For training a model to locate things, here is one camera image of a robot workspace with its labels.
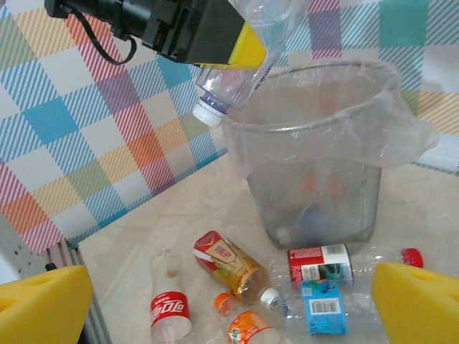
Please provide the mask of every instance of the barcode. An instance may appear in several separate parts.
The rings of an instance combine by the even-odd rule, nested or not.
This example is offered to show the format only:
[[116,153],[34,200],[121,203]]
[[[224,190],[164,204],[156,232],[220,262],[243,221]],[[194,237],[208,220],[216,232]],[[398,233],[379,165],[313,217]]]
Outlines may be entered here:
[[343,254],[346,249],[344,249],[344,245],[331,245],[325,246],[325,251],[327,254]]
[[311,314],[341,313],[339,299],[309,300]]
[[303,281],[316,281],[321,278],[318,265],[303,265],[301,267],[301,275],[303,277]]

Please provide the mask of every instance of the yellow foam block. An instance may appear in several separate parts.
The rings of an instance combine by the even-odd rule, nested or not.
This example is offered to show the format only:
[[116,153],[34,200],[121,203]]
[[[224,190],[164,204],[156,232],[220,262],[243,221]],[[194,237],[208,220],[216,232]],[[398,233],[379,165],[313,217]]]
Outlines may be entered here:
[[0,343],[76,344],[92,298],[81,266],[0,285]]
[[247,70],[261,66],[265,60],[266,49],[249,23],[242,26],[228,64],[201,64],[201,68],[220,68],[225,70]]
[[391,344],[459,343],[458,278],[384,263],[372,295]]

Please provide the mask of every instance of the metal wire rim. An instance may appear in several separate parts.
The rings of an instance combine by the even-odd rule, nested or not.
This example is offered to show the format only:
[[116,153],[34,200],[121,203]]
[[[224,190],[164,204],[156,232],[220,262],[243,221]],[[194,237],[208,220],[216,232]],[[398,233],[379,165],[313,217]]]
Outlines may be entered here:
[[[305,67],[296,67],[290,70],[277,72],[273,75],[268,76],[267,80],[275,79],[276,77],[280,77],[287,74],[293,74],[296,72],[302,72],[304,70],[311,70],[316,68],[324,68],[324,67],[369,67],[369,68],[377,68],[380,69],[382,75],[387,76],[387,83],[382,88],[382,90],[378,93],[380,94],[383,91],[392,92],[394,88],[399,85],[400,76],[397,70],[391,66],[390,64],[385,64],[381,62],[329,62],[329,63],[320,63],[320,64],[311,64]],[[377,95],[374,97],[369,98],[367,101],[376,100]],[[258,124],[250,124],[250,123],[241,123],[235,120],[232,120],[228,115],[223,118],[223,124],[232,127],[233,130],[240,130],[248,133],[258,133],[258,134],[270,134],[270,133],[294,133],[298,131],[310,130],[310,129],[317,129],[321,127],[325,127],[327,125],[334,124],[340,121],[344,117],[354,117],[356,115],[360,115],[363,112],[361,110],[364,109],[364,105],[355,105],[353,107],[348,107],[346,111],[338,111],[332,117],[325,119],[325,120],[318,120],[309,123],[288,123],[285,125],[275,124],[275,125],[258,125]]]

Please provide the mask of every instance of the orange label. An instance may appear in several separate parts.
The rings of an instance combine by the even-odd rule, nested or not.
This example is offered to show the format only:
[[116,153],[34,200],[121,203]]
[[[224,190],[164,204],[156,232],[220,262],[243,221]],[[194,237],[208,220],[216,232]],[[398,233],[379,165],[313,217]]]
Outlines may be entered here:
[[231,344],[248,344],[251,337],[271,328],[257,313],[248,310],[240,314],[228,329]]

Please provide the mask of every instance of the plaid cloth backdrop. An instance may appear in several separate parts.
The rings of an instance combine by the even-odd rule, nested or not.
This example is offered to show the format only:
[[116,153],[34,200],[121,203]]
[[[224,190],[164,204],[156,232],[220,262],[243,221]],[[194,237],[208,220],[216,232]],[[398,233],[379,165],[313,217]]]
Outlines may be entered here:
[[[278,66],[330,57],[397,65],[412,111],[459,133],[458,0],[314,0]],[[225,153],[190,112],[197,73],[143,47],[114,67],[74,17],[0,0],[0,212],[33,250],[78,243]]]

